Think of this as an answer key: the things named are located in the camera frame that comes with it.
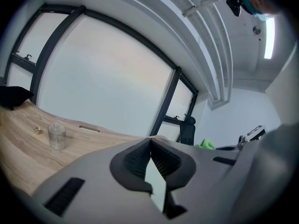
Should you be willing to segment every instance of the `black chair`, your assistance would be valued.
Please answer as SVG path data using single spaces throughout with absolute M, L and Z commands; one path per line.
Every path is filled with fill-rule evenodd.
M 195 123 L 195 118 L 188 115 L 186 115 L 185 120 L 180 123 L 179 129 L 182 144 L 194 145 Z

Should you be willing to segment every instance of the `wooden table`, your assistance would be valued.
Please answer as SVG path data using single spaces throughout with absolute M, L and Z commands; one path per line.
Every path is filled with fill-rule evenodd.
M 55 151 L 49 145 L 48 126 L 54 121 L 66 127 L 67 147 L 62 151 Z M 40 135 L 34 134 L 35 126 L 41 128 Z M 136 139 L 140 137 L 51 115 L 30 101 L 13 111 L 0 107 L 0 165 L 11 184 L 29 195 L 76 158 Z

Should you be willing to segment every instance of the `green object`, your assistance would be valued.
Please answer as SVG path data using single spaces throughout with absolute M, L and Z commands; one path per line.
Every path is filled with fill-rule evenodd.
M 214 144 L 209 139 L 204 139 L 200 145 L 194 145 L 195 147 L 215 149 Z

